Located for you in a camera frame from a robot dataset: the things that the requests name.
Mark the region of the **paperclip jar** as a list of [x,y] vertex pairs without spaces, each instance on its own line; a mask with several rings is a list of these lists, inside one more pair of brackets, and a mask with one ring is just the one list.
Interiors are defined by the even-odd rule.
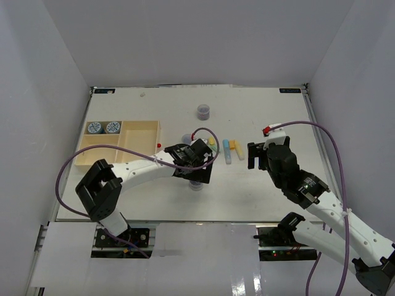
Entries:
[[197,107],[198,119],[204,121],[210,118],[210,107],[207,104],[201,104]]
[[192,134],[184,134],[181,137],[181,142],[187,145],[190,145],[193,140]]
[[200,191],[204,187],[204,184],[200,183],[200,182],[196,182],[196,181],[190,181],[189,182],[189,187],[193,191]]

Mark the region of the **blue capped highlighter pen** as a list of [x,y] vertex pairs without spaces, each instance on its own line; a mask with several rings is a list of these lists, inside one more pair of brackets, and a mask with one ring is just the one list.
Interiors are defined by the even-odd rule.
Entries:
[[222,141],[223,144],[223,152],[224,152],[224,157],[225,157],[225,163],[227,165],[231,164],[231,151],[230,151],[230,142],[227,139],[224,139]]

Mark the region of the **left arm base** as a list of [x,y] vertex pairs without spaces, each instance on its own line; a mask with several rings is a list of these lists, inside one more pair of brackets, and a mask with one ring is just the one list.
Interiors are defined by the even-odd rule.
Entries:
[[97,228],[91,251],[92,258],[148,259],[152,255],[154,238],[149,228],[129,228],[118,236],[110,237]]

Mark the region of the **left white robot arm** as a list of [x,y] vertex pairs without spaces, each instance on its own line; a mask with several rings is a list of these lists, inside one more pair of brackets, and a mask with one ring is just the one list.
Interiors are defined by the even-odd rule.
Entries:
[[176,177],[208,184],[212,171],[212,149],[197,139],[177,144],[132,162],[109,164],[96,161],[75,188],[89,218],[109,232],[109,239],[118,246],[130,240],[126,219],[117,208],[122,192],[159,178]]

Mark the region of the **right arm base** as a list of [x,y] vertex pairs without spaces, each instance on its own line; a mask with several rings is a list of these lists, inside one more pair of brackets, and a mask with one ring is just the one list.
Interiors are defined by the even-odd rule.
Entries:
[[257,228],[254,239],[259,245],[261,262],[314,261],[318,257],[315,249],[296,242],[292,234],[277,227]]

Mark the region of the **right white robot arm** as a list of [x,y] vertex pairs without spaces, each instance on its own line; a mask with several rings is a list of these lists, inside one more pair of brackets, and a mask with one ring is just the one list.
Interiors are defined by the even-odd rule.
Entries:
[[302,170],[289,148],[289,137],[268,138],[247,145],[249,169],[267,171],[276,188],[302,209],[322,220],[337,236],[314,227],[297,214],[278,225],[279,240],[292,246],[309,245],[332,259],[348,263],[357,280],[374,295],[386,295],[394,284],[394,242],[344,210],[340,200],[319,177]]

